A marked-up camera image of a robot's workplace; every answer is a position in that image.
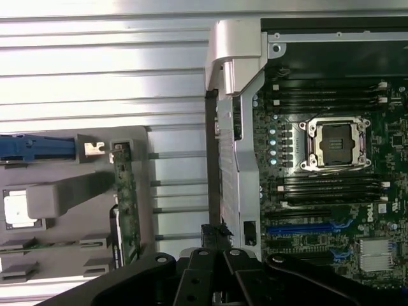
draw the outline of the screw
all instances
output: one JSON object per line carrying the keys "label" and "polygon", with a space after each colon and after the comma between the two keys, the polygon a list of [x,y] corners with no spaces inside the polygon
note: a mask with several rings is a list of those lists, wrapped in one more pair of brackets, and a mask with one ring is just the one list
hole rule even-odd
{"label": "screw", "polygon": [[272,257],[272,260],[276,263],[283,263],[285,259],[282,256],[274,256]]}
{"label": "screw", "polygon": [[233,255],[233,256],[238,256],[239,254],[241,254],[241,252],[240,251],[238,251],[238,250],[231,250],[231,252],[229,252],[231,255]]}

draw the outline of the capacitor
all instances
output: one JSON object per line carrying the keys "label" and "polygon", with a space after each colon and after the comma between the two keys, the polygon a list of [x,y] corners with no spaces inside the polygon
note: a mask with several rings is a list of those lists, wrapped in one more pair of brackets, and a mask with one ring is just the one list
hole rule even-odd
{"label": "capacitor", "polygon": [[389,223],[387,223],[387,225],[388,225],[388,228],[389,228],[391,231],[395,231],[395,230],[398,229],[398,224],[397,224],[397,223],[389,222]]}

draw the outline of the motherboard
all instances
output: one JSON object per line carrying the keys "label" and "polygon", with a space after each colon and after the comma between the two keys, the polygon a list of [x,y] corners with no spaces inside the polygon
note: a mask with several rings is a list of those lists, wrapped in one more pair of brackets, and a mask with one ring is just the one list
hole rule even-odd
{"label": "motherboard", "polygon": [[403,78],[266,76],[253,97],[263,257],[406,285],[407,92]]}

